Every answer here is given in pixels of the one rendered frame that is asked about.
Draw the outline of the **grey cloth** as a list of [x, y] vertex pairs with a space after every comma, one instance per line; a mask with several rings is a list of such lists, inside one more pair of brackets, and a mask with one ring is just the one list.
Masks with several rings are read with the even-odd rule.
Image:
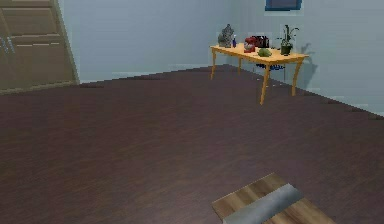
[[266, 196], [223, 219], [223, 224], [262, 224], [303, 198], [291, 184], [285, 184]]

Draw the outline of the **yellow wooden table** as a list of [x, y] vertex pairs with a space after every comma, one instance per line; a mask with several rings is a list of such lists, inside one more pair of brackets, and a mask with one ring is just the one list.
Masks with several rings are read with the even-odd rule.
[[231, 48], [225, 48], [220, 47], [219, 45], [211, 46], [211, 53], [212, 53], [212, 68], [211, 68], [211, 74], [210, 79], [214, 78], [215, 69], [216, 69], [216, 55], [218, 53], [222, 53], [228, 56], [234, 56], [238, 59], [238, 69], [237, 71], [241, 70], [242, 61], [247, 60], [249, 62], [254, 62], [256, 64], [264, 64], [265, 65], [265, 72], [263, 76], [263, 85], [260, 95], [260, 104], [264, 104], [265, 96], [266, 96], [266, 89], [268, 80], [270, 77], [270, 68], [272, 65], [279, 65], [279, 64], [289, 64], [289, 63], [295, 63], [295, 72], [293, 75], [292, 80], [292, 87], [291, 87], [291, 94], [293, 96], [296, 95], [296, 85], [297, 85], [297, 78], [298, 74], [301, 68], [301, 65], [303, 64], [303, 61], [308, 58], [308, 55], [301, 54], [301, 53], [290, 53], [288, 56], [283, 56], [280, 54], [280, 51], [277, 49], [269, 49], [271, 52], [271, 55], [269, 57], [261, 57], [257, 54], [257, 52], [251, 52], [251, 53], [245, 53], [244, 52], [244, 44], [239, 43], [236, 47]]

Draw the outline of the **green potted house plant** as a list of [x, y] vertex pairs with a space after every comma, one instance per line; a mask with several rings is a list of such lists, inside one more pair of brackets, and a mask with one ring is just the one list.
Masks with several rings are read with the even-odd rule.
[[288, 56], [293, 48], [292, 40], [295, 39], [296, 31], [299, 31], [299, 28], [290, 28], [288, 25], [284, 27], [284, 36], [279, 37], [281, 41], [280, 44], [280, 54], [283, 56]]

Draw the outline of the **blue object under table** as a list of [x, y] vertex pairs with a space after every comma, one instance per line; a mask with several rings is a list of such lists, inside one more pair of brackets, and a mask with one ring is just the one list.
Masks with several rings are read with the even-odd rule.
[[[266, 68], [265, 64], [256, 64], [256, 66], [259, 67], [259, 68], [263, 68], [263, 69]], [[269, 69], [270, 70], [283, 70], [283, 69], [285, 69], [285, 66], [284, 65], [279, 65], [279, 64], [277, 64], [277, 65], [270, 65]]]

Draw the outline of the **brown wooden cupboard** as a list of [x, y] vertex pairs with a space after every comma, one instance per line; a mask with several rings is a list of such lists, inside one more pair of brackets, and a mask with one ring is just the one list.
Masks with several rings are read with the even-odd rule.
[[0, 0], [0, 95], [78, 83], [58, 0]]

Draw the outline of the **dark red toaster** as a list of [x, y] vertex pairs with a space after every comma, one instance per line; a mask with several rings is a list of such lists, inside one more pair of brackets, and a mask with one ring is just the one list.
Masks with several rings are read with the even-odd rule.
[[267, 36], [255, 36], [254, 44], [258, 48], [268, 48], [269, 38]]

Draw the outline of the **brown wooden table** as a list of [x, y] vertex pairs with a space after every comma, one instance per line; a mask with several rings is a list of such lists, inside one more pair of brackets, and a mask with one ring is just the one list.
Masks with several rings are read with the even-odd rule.
[[[286, 181], [280, 176], [271, 173], [214, 201], [212, 207], [223, 224], [229, 224], [225, 219], [230, 215], [285, 184]], [[336, 222], [308, 199], [302, 198], [261, 224], [336, 224]]]

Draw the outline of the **red stand mixer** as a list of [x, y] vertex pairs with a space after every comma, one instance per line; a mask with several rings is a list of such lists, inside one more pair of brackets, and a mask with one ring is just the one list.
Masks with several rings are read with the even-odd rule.
[[255, 51], [255, 43], [256, 43], [256, 37], [251, 36], [247, 37], [244, 42], [244, 52], [245, 53], [252, 53]]

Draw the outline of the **blue framed picture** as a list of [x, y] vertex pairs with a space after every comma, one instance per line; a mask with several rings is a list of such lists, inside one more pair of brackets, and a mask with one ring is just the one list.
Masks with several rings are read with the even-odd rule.
[[266, 11], [300, 10], [303, 0], [266, 0]]

